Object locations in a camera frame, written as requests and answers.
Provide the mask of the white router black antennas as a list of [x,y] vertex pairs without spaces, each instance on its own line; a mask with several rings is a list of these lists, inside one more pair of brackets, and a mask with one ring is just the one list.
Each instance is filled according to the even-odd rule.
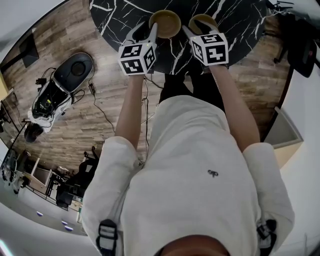
[[292,9],[294,6],[293,2],[283,0],[265,0],[265,3],[268,9],[275,11]]

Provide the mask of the gray black floor robot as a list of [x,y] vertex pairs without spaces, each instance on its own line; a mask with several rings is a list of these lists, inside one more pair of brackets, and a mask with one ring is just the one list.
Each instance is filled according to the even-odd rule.
[[39,78],[38,95],[31,107],[34,119],[52,118],[60,107],[72,101],[73,93],[94,67],[91,56],[78,52],[54,69],[49,78]]

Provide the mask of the person's white shirt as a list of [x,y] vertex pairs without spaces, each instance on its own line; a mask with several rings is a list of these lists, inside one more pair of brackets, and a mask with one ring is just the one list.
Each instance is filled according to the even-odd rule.
[[132,144],[108,138],[85,191],[82,225],[93,243],[116,206],[117,255],[155,256],[191,235],[218,240],[231,256],[276,251],[295,214],[273,147],[241,151],[218,107],[189,95],[157,107],[143,168]]

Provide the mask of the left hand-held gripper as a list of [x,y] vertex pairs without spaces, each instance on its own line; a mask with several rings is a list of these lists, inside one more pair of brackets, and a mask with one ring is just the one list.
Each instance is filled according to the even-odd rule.
[[148,38],[147,22],[136,25],[126,35],[124,45],[118,51],[118,63],[126,76],[145,75],[156,62],[158,24],[154,22]]

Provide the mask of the person's black trousers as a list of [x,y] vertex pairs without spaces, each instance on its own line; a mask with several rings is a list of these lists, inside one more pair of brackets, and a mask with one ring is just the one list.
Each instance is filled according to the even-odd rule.
[[214,105],[225,112],[221,93],[211,73],[195,73],[190,75],[193,92],[184,84],[184,74],[165,74],[165,83],[160,93],[159,103],[176,96],[191,96]]

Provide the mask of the black desk base plate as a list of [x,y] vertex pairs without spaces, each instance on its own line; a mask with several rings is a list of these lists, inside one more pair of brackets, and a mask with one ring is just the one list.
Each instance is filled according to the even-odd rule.
[[0,66],[0,71],[4,73],[15,63],[23,60],[24,66],[27,68],[39,59],[39,54],[36,48],[34,35],[30,34],[19,46],[20,53],[7,63]]

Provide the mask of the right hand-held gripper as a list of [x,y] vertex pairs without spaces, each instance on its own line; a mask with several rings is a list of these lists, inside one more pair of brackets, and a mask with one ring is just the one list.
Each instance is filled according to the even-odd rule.
[[194,32],[185,25],[181,28],[191,43],[193,56],[205,66],[225,65],[229,63],[228,42],[218,28],[203,20],[194,21],[198,32]]

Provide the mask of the white desk frame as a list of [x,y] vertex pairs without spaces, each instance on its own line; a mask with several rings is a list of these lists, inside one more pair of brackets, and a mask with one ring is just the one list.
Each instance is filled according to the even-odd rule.
[[263,142],[271,144],[274,149],[302,143],[304,139],[287,113],[277,106],[274,110],[275,113],[270,122],[271,126],[268,128]]

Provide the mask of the person's right forearm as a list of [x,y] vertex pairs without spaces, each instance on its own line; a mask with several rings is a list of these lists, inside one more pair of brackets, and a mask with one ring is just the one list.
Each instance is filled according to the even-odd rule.
[[243,152],[260,142],[257,123],[229,70],[223,65],[212,65],[209,69],[221,94],[230,133]]

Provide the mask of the round black marble table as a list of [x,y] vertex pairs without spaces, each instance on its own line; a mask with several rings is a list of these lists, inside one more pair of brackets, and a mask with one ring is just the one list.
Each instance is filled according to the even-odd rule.
[[175,12],[183,25],[196,15],[212,17],[228,42],[229,65],[255,47],[264,30],[266,0],[88,0],[92,20],[101,36],[118,50],[127,33],[157,11]]

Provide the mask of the person's left forearm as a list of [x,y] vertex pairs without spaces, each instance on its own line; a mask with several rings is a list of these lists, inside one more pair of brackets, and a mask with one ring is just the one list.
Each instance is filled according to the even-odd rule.
[[129,77],[114,134],[127,139],[135,149],[138,147],[141,133],[143,82],[144,75]]

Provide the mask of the black office chair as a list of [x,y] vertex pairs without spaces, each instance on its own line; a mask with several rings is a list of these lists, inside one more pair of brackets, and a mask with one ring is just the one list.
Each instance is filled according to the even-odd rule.
[[80,199],[84,197],[85,191],[91,183],[99,163],[99,157],[95,150],[96,147],[92,146],[91,152],[93,157],[90,157],[85,151],[84,161],[79,165],[78,173],[57,187],[55,197],[57,206],[68,208],[72,204],[74,197]]
[[286,40],[278,58],[274,58],[273,62],[280,63],[285,53],[290,66],[303,77],[309,78],[317,60],[315,41],[307,37]]

